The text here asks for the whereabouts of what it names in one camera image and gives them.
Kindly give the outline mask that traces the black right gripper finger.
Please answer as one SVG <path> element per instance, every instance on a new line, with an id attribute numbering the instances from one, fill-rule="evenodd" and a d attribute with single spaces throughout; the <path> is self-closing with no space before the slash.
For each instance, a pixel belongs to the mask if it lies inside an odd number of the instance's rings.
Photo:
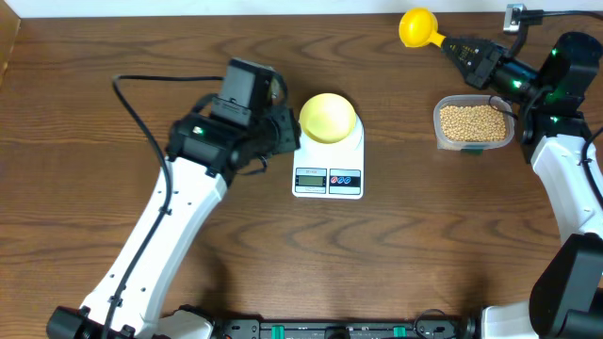
<path id="1" fill-rule="evenodd" d="M 488 71 L 481 65 L 485 55 L 483 49 L 457 49 L 446 53 L 464 80 L 483 80 L 488 77 Z"/>
<path id="2" fill-rule="evenodd" d="M 487 51 L 493 46 L 493 43 L 485 39 L 477 38 L 444 38 L 441 50 L 446 54 L 478 54 Z"/>

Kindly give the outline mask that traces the yellow plastic scoop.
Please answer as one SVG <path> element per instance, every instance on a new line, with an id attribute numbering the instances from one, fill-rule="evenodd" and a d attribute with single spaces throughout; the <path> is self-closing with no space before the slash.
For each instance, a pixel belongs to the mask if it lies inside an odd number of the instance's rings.
<path id="1" fill-rule="evenodd" d="M 399 22 L 399 38 L 408 48 L 429 44 L 441 48 L 446 37 L 438 32 L 438 22 L 433 13 L 426 8 L 413 8 Z"/>

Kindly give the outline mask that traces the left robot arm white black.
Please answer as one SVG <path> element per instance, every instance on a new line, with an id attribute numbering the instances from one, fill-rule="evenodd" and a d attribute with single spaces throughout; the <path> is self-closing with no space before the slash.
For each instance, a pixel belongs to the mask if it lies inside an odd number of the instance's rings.
<path id="1" fill-rule="evenodd" d="M 171 127 L 159 147 L 132 117 L 160 164 L 153 194 L 119 256 L 76 308 L 51 315 L 50 338 L 209 338 L 214 323 L 190 306 L 162 316 L 165 297 L 204 221 L 236 175 L 300 147 L 301 128 L 287 105 L 284 78 L 273 68 L 229 61 L 221 90 L 203 96 Z"/>

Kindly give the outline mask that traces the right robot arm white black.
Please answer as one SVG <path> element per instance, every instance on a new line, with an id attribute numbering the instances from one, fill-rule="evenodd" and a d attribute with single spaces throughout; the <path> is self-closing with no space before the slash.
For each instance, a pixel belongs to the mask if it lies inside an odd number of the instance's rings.
<path id="1" fill-rule="evenodd" d="M 518 104 L 518 139 L 541 180 L 562 246 L 525 302 L 489 306 L 475 338 L 599 338 L 602 335 L 602 173 L 597 137 L 580 112 L 599 70 L 602 46 L 562 34 L 540 70 L 489 40 L 445 38 L 441 50 L 476 89 Z"/>

